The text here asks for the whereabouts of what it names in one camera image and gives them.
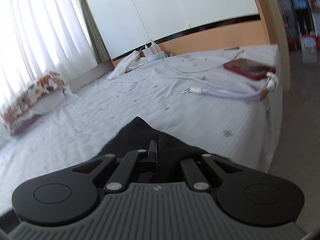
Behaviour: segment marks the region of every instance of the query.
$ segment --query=curtain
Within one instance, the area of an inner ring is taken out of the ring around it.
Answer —
[[[88,3],[86,0],[80,0],[80,3],[97,61],[98,63],[105,62],[110,59],[110,56],[101,38],[96,22],[93,19]]]
[[[0,105],[47,70],[68,82],[96,65],[79,0],[0,0]]]

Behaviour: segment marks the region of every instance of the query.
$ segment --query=gray ribbed plate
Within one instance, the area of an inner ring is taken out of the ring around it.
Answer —
[[[298,240],[304,235],[294,223],[274,228],[241,224],[209,194],[193,192],[184,182],[132,183],[123,193],[107,195],[74,224],[46,228],[23,222],[10,233],[17,240]]]

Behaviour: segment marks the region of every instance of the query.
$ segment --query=tiled floor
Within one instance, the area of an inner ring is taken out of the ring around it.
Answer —
[[[291,53],[291,88],[284,92],[283,122],[269,172],[296,183],[305,205],[298,218],[307,232],[320,227],[320,54],[303,63]]]

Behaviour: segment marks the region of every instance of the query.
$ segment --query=person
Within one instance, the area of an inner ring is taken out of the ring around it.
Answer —
[[[304,22],[306,22],[307,31],[310,35],[311,32],[311,21],[309,16],[309,10],[307,5],[307,0],[292,0],[294,10],[296,11],[301,35],[306,35],[306,29],[304,27]]]

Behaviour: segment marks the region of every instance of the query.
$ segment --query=white bedsheet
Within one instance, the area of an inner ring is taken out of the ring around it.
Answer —
[[[167,60],[179,71],[218,87],[241,91],[264,87],[265,81],[252,81],[221,66],[236,53],[198,52]],[[279,66],[276,46],[246,47],[239,57]],[[11,208],[11,194],[19,184],[92,158],[136,116],[187,144],[267,171],[280,131],[281,86],[263,102],[181,94],[188,86],[208,87],[157,60],[81,89],[75,101],[41,117],[0,150],[0,215]]]

